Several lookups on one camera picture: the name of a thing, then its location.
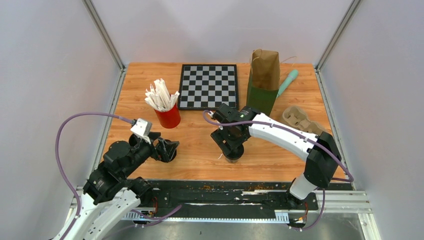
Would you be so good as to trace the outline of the black cup lid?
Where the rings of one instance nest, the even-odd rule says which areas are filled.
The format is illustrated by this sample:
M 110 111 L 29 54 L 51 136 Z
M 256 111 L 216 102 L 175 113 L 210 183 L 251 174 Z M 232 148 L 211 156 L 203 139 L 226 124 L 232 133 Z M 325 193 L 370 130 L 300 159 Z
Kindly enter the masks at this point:
M 239 147 L 234 148 L 228 154 L 225 155 L 228 159 L 240 159 L 244 154 L 244 146 L 240 145 Z

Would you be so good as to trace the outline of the clear brown plastic cup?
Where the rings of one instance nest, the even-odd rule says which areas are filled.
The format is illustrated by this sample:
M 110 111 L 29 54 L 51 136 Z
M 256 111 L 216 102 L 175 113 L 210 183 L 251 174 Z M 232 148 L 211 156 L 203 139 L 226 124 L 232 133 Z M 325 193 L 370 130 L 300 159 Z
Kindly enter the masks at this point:
M 226 161 L 231 163 L 231 164 L 235 164 L 239 161 L 239 159 L 230 159 L 230 158 L 226 158 Z

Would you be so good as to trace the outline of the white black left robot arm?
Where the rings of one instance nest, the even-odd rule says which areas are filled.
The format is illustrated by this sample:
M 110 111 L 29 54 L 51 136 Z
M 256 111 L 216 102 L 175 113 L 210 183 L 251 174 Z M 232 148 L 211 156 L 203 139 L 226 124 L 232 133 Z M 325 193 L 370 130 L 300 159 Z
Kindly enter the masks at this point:
M 147 159 L 169 163 L 177 155 L 179 141 L 163 139 L 159 132 L 112 143 L 79 196 L 80 210 L 69 219 L 56 240 L 101 240 L 138 206 L 153 201 L 153 187 L 142 177 L 129 176 Z

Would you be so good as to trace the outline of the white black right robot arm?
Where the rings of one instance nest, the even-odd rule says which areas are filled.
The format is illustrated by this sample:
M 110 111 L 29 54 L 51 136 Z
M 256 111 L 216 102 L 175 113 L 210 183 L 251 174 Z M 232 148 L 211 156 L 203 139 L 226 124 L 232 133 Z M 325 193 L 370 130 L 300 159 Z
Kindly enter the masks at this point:
M 295 178 L 285 195 L 286 204 L 298 209 L 317 188 L 325 189 L 339 167 L 340 152 L 334 138 L 327 132 L 319 135 L 297 130 L 254 108 L 238 111 L 223 103 L 215 112 L 205 110 L 205 120 L 218 128 L 211 138 L 229 162 L 244 154 L 244 142 L 258 138 L 277 145 L 305 162 L 304 172 Z

